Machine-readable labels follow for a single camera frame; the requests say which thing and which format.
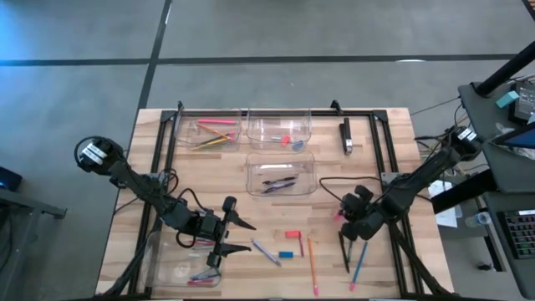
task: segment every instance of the black metal frame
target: black metal frame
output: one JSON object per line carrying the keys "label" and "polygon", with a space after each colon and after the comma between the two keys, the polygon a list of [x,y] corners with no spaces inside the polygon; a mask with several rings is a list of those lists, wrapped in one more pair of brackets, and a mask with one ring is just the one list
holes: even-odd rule
{"label": "black metal frame", "polygon": [[[174,155],[174,149],[176,144],[176,139],[174,132],[177,128],[177,118],[176,117],[177,110],[163,110],[161,112],[160,116],[160,125],[158,128],[158,135],[156,137],[156,143],[155,143],[155,152],[153,155],[152,160],[152,166],[150,168],[150,172],[158,172],[158,165],[161,158],[161,148],[163,145],[163,140],[165,137],[166,127],[170,121],[172,122],[171,126],[171,133],[169,137],[169,145],[167,148],[167,157],[166,157],[166,163],[165,163],[165,169],[170,169],[172,167],[172,160]],[[298,110],[263,110],[262,113],[265,115],[276,115],[276,116],[292,116],[296,115],[296,112]],[[242,111],[242,116],[247,116],[248,110]],[[183,110],[181,116],[200,116],[200,115],[219,115],[220,112],[217,112],[216,110],[210,111],[210,110]],[[390,161],[390,169],[392,172],[398,172],[399,167],[397,165],[397,160],[395,157],[395,150],[394,150],[394,142],[392,140],[392,134],[390,132],[390,125],[388,121],[388,115],[386,110],[333,110],[333,109],[325,109],[325,110],[312,110],[312,116],[313,117],[325,117],[325,116],[340,116],[340,117],[367,117],[369,119],[369,127],[371,131],[372,141],[374,144],[374,153],[375,153],[375,159],[377,162],[377,171],[379,178],[382,177],[382,173],[386,172],[385,169],[385,161],[383,159],[383,152],[381,150],[381,144],[380,144],[380,138],[379,138],[379,132],[377,130],[377,122],[379,121],[381,123],[381,126],[383,127],[384,135],[385,135],[385,144],[387,148],[387,154]],[[150,221],[150,205],[145,204],[143,207],[143,213],[141,216],[140,221],[140,231],[138,234],[137,239],[137,245],[136,245],[136,251],[139,250],[140,247],[143,247],[143,242],[147,239],[147,233],[149,229],[149,221]],[[161,221],[156,219],[155,225],[153,226],[153,229],[161,229]],[[412,231],[410,230],[410,221],[409,217],[405,216],[402,219],[402,232],[407,239],[408,243],[414,247],[414,240],[412,237]],[[392,255],[394,259],[394,265],[395,265],[395,273],[397,277],[397,283],[398,287],[400,289],[400,296],[406,295],[408,293],[407,290],[407,283],[405,279],[405,271],[403,269],[403,260],[401,258],[400,253],[400,247],[397,244],[397,242],[394,240],[394,238],[390,239],[390,243],[392,246]],[[157,257],[157,252],[152,253],[151,258],[151,266],[155,266]],[[423,292],[423,285],[420,278],[420,275],[416,272],[415,267],[412,263],[410,263],[411,267],[411,273],[413,282],[415,285],[415,293],[422,294]],[[155,269],[151,268],[149,274],[147,277],[151,277],[151,274],[155,273]],[[139,276],[140,276],[140,267],[134,272],[134,275],[132,276],[132,279],[130,280],[130,286],[128,287],[128,295],[130,295],[134,299],[138,299],[140,297],[142,298],[150,298],[152,295],[152,287],[145,287],[144,292],[142,294],[138,293],[138,282],[139,282]]]}

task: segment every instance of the black cable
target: black cable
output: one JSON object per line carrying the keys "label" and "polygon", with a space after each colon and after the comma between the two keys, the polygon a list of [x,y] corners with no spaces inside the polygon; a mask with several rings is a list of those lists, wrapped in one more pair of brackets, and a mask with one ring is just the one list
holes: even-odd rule
{"label": "black cable", "polygon": [[139,200],[140,198],[139,197],[136,197],[135,199],[133,199],[132,201],[128,201],[127,203],[123,204],[121,207],[115,209],[114,211],[114,215],[117,214],[117,212],[119,212],[119,210],[123,209],[124,207],[127,207],[129,204]]}
{"label": "black cable", "polygon": [[424,143],[424,142],[422,142],[422,141],[419,141],[419,140],[418,140],[416,143],[419,144],[419,145],[424,146],[424,147],[425,147],[426,149],[428,149],[428,150],[431,150],[431,147],[428,146],[426,143]]}
{"label": "black cable", "polygon": [[425,159],[424,161],[424,164],[433,156],[433,154],[435,153],[436,149],[441,145],[441,143],[437,143],[435,145],[435,147],[433,147],[433,149],[430,151],[429,155],[427,156],[427,158]]}
{"label": "black cable", "polygon": [[8,220],[9,220],[9,239],[8,239],[7,246],[2,248],[2,253],[6,247],[8,248],[8,255],[6,256],[6,259],[4,259],[2,266],[0,266],[0,273],[8,264],[9,258],[11,257],[11,251],[13,250],[13,220],[11,218],[11,215],[8,216]]}
{"label": "black cable", "polygon": [[455,112],[453,113],[453,122],[455,122],[455,127],[458,128],[459,125],[457,124],[457,111],[462,107],[462,104],[460,104],[457,109],[455,109]]}
{"label": "black cable", "polygon": [[176,233],[176,236],[175,236],[175,240],[176,240],[176,243],[178,243],[179,246],[183,247],[183,248],[191,248],[195,245],[195,240],[197,239],[197,236],[193,236],[193,240],[191,241],[191,244],[189,245],[186,245],[185,243],[181,242],[179,236],[181,235],[181,232],[178,231]]}
{"label": "black cable", "polygon": [[474,166],[472,168],[468,168],[468,169],[462,169],[463,171],[471,171],[471,170],[475,170],[477,167],[481,167],[481,166],[487,166],[488,167],[488,164],[487,163],[483,163],[483,164],[480,164],[478,166]]}
{"label": "black cable", "polygon": [[180,201],[180,199],[182,198],[182,196],[184,195],[184,193],[186,192],[191,192],[191,194],[193,195],[193,198],[195,199],[195,202],[197,203],[197,205],[199,206],[199,208],[201,208],[202,210],[204,211],[207,211],[207,209],[205,207],[203,207],[201,205],[201,203],[199,202],[199,199],[197,198],[197,195],[195,194],[195,192],[191,189],[191,188],[185,188],[179,195],[178,197],[176,198],[178,201]]}
{"label": "black cable", "polygon": [[430,107],[428,107],[428,108],[425,108],[425,109],[423,109],[423,110],[419,110],[419,111],[416,111],[416,112],[414,112],[414,113],[410,113],[410,115],[411,115],[411,116],[414,116],[414,115],[419,114],[419,113],[421,113],[421,112],[425,112],[425,111],[427,111],[427,110],[431,110],[431,109],[437,108],[437,107],[439,107],[439,106],[441,106],[441,105],[449,104],[449,103],[452,102],[452,101],[455,101],[455,100],[457,100],[457,99],[460,99],[460,97],[461,97],[461,96],[457,96],[457,97],[455,97],[454,99],[449,99],[449,100],[447,100],[447,101],[444,101],[444,102],[439,103],[438,105],[432,105],[432,106],[430,106]]}
{"label": "black cable", "polygon": [[427,197],[427,196],[422,196],[422,195],[416,195],[416,196],[417,196],[417,197],[421,197],[421,198],[423,198],[424,200],[427,200],[427,201],[429,201],[429,202],[433,202],[433,201],[432,201],[429,197]]}
{"label": "black cable", "polygon": [[[160,171],[160,173],[158,173],[158,179],[160,179],[161,174],[166,172],[166,171],[168,171],[168,173],[161,180],[160,189],[163,189],[163,188],[167,187],[168,191],[164,196],[169,196],[178,187],[179,179],[178,179],[178,175],[176,174],[176,170],[174,168],[167,168],[167,169],[164,169],[164,170]],[[172,179],[175,179],[175,185],[173,186],[173,188],[169,189],[169,182]]]}
{"label": "black cable", "polygon": [[331,196],[334,196],[334,198],[336,198],[337,200],[341,201],[341,202],[344,202],[339,196],[335,195],[332,191],[330,191],[329,189],[327,189],[327,187],[325,187],[325,185],[323,184],[323,181],[324,180],[377,180],[377,181],[381,181],[380,178],[376,177],[376,176],[357,176],[357,177],[348,177],[348,176],[326,176],[326,177],[323,177],[321,179],[319,179],[319,185],[328,193],[330,194]]}

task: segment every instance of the blue object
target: blue object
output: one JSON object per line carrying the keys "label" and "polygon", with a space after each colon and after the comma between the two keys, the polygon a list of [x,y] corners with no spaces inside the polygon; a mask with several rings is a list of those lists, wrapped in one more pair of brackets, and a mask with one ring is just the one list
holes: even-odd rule
{"label": "blue object", "polygon": [[299,140],[299,141],[295,142],[295,144],[292,146],[292,149],[294,151],[299,151],[299,150],[301,150],[303,145],[304,145],[304,142],[302,140]]}
{"label": "blue object", "polygon": [[364,248],[360,254],[359,262],[357,263],[357,269],[354,270],[353,281],[351,283],[357,283],[357,276],[359,276],[360,267],[362,267],[362,262],[364,261],[364,255],[366,254],[366,249],[368,248],[368,241],[364,243]]}
{"label": "blue object", "polygon": [[515,92],[515,91],[511,91],[505,95],[503,95],[497,102],[496,102],[496,105],[498,106],[498,108],[502,109],[504,108],[506,105],[509,105],[511,104],[513,101],[519,99],[520,96],[518,96],[518,93]]}
{"label": "blue object", "polygon": [[279,258],[293,258],[293,252],[284,252],[281,251],[278,253]]}

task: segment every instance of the wooden table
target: wooden table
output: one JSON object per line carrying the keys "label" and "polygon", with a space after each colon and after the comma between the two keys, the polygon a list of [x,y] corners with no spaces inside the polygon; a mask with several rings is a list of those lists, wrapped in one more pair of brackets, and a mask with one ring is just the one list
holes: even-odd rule
{"label": "wooden table", "polygon": [[[387,109],[395,154],[400,171],[411,172],[420,165],[420,156],[413,141],[414,131],[407,109]],[[130,147],[129,162],[138,173],[150,170],[161,110],[141,110],[135,124]],[[313,135],[307,150],[315,156],[317,178],[325,176],[377,176],[375,153],[370,136],[368,118],[351,117],[353,154],[345,156],[339,137],[341,117],[313,117]],[[246,122],[243,122],[245,134]],[[389,168],[384,137],[379,125],[384,160]],[[273,253],[294,250],[298,244],[284,237],[287,230],[300,229],[306,237],[313,238],[313,252],[318,274],[320,298],[395,298],[399,297],[395,268],[390,248],[388,229],[381,230],[369,240],[368,253],[360,271],[357,288],[349,291],[349,283],[359,259],[364,242],[358,240],[353,247],[350,263],[351,274],[344,268],[337,231],[341,222],[333,219],[339,209],[339,201],[321,187],[307,197],[279,197],[258,199],[247,193],[245,160],[254,150],[242,135],[240,150],[231,153],[194,152],[176,147],[173,167],[178,171],[180,185],[190,187],[205,207],[220,208],[225,196],[237,198],[237,211],[257,228],[255,232],[231,227],[228,243],[251,246],[251,237],[262,242]],[[160,166],[164,165],[166,143]],[[214,172],[219,166],[224,172]],[[377,196],[377,181],[330,181],[329,187],[339,196],[353,191],[361,184]],[[117,207],[134,198],[130,191],[122,191]],[[196,208],[191,196],[189,206]],[[97,293],[104,292],[131,260],[138,235],[142,202],[135,202],[115,216],[106,247]],[[416,198],[410,209],[410,222],[416,250],[431,274],[446,289],[453,291],[440,234],[433,215],[432,205]],[[164,226],[164,232],[175,232]],[[281,268],[268,261],[258,250],[239,252],[223,260],[221,283],[215,288],[154,287],[153,298],[313,298],[308,249],[305,257],[299,256],[283,262]],[[404,270],[412,290],[410,268],[404,260]]]}

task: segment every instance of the blue eraser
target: blue eraser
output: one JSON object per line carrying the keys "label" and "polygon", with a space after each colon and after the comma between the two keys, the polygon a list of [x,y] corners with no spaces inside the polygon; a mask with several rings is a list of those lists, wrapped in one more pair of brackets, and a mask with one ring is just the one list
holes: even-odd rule
{"label": "blue eraser", "polygon": [[279,258],[293,258],[293,252],[279,252],[278,253]]}
{"label": "blue eraser", "polygon": [[295,144],[292,146],[292,149],[294,151],[299,151],[299,150],[301,150],[301,147],[303,147],[303,145],[304,145],[304,142],[302,140],[299,140],[299,141],[295,142]]}
{"label": "blue eraser", "polygon": [[503,95],[497,102],[496,102],[496,105],[498,106],[498,108],[502,109],[504,108],[506,105],[509,105],[511,104],[513,101],[517,100],[518,98],[520,98],[520,96],[518,96],[518,93],[515,92],[515,91],[511,91],[505,95]]}

